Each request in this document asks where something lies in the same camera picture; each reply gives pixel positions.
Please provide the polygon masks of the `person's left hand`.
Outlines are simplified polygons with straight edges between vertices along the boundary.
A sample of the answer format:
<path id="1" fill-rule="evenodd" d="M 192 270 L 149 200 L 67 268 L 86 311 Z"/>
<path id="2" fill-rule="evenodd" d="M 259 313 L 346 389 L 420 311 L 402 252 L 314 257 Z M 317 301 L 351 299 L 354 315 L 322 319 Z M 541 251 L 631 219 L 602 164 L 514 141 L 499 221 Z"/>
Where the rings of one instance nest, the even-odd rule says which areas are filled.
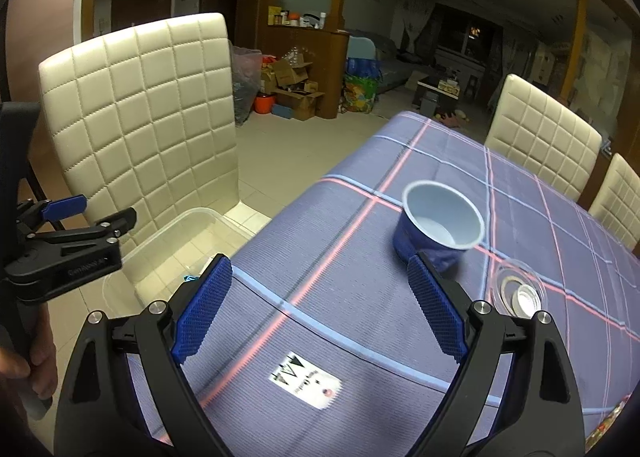
<path id="1" fill-rule="evenodd" d="M 35 338 L 27 359 L 2 347 L 1 378 L 9 381 L 26 379 L 38 399 L 51 399 L 58 386 L 58 366 L 47 304 L 39 307 Z"/>

